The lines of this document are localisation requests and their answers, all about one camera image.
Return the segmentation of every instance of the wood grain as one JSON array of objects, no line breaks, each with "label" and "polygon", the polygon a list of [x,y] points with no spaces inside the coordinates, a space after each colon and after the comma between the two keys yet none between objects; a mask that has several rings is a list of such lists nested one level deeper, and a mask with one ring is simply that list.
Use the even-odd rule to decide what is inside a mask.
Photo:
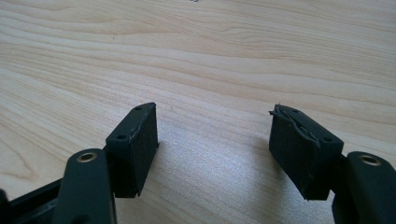
[{"label": "wood grain", "polygon": [[157,104],[161,146],[119,223],[333,223],[268,151],[281,103],[396,166],[392,0],[0,1],[0,187],[10,199]]}]

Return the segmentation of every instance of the screw hole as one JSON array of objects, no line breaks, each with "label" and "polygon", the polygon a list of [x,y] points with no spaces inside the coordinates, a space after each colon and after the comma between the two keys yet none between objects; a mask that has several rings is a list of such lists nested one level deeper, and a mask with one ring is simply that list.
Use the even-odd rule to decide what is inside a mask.
[{"label": "screw hole", "polygon": [[369,164],[369,165],[373,165],[373,166],[381,165],[381,161],[377,160],[376,158],[374,158],[372,156],[362,155],[362,156],[359,156],[359,158],[361,159],[362,162]]},{"label": "screw hole", "polygon": [[324,137],[323,140],[325,142],[332,142],[332,139],[330,137]]},{"label": "screw hole", "polygon": [[88,161],[93,161],[94,159],[96,159],[97,155],[94,152],[87,152],[82,154],[81,156],[79,156],[77,158],[77,161],[79,162],[88,162]]}]

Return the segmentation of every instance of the black plastic bracket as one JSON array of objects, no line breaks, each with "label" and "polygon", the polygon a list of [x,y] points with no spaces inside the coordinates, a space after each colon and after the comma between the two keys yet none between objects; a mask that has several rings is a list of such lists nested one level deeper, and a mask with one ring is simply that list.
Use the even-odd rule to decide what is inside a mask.
[{"label": "black plastic bracket", "polygon": [[396,172],[365,152],[341,154],[343,141],[303,112],[276,105],[269,148],[307,200],[335,193],[336,223],[396,223]]},{"label": "black plastic bracket", "polygon": [[158,146],[156,105],[137,106],[107,138],[104,150],[73,155],[64,179],[11,202],[0,190],[0,223],[116,223],[113,193],[141,194]]},{"label": "black plastic bracket", "polygon": [[303,112],[276,105],[270,151],[307,200],[326,200],[332,165],[342,156],[344,142]]},{"label": "black plastic bracket", "polygon": [[74,154],[66,164],[52,223],[116,222],[105,152],[92,148]]}]

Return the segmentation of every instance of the light wood surface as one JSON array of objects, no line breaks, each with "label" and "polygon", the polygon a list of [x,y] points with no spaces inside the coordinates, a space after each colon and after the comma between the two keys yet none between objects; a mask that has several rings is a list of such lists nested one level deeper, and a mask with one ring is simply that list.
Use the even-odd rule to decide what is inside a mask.
[{"label": "light wood surface", "polygon": [[0,1],[0,188],[10,199],[157,104],[161,146],[119,223],[333,223],[276,165],[296,107],[396,167],[394,0]]}]

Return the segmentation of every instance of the black plastic piece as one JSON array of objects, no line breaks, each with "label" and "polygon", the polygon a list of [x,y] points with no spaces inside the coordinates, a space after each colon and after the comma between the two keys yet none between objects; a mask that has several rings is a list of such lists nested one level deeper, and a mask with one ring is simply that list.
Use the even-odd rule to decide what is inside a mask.
[{"label": "black plastic piece", "polygon": [[135,107],[106,139],[104,148],[116,197],[140,196],[158,145],[155,104]]},{"label": "black plastic piece", "polygon": [[347,155],[346,182],[359,223],[396,223],[396,172],[382,158],[365,152]]},{"label": "black plastic piece", "polygon": [[[159,145],[155,104],[140,105],[131,110],[107,138],[106,142],[108,146],[104,147],[101,154],[105,153],[106,155],[106,167],[110,172],[110,180],[107,183],[91,181],[90,185],[95,187],[103,184],[109,185],[111,186],[110,192],[112,193],[114,190],[118,197],[134,197],[136,193],[140,195]],[[87,211],[90,211],[89,206],[95,201],[91,201],[89,204],[80,203],[80,200],[87,200],[87,198],[76,198],[73,206],[62,205],[63,208],[58,208],[58,193],[61,183],[63,183],[62,179],[54,181],[11,202],[8,201],[6,194],[1,190],[0,223],[49,224],[52,223],[55,208],[57,208],[57,211],[63,211],[79,207],[82,210],[87,208]],[[78,189],[74,189],[73,192],[80,193]],[[76,223],[84,223],[85,220],[87,219],[82,216],[80,219],[76,219]]]},{"label": "black plastic piece", "polygon": [[12,223],[51,223],[61,181],[62,179],[56,180],[11,201],[10,216]]},{"label": "black plastic piece", "polygon": [[347,158],[342,156],[332,168],[331,189],[335,193],[332,201],[332,215],[337,224],[358,223],[359,214],[347,185]]},{"label": "black plastic piece", "polygon": [[53,224],[116,223],[105,152],[82,150],[69,158]]},{"label": "black plastic piece", "polygon": [[326,200],[329,174],[344,142],[303,112],[276,105],[269,148],[277,163],[307,200]]}]

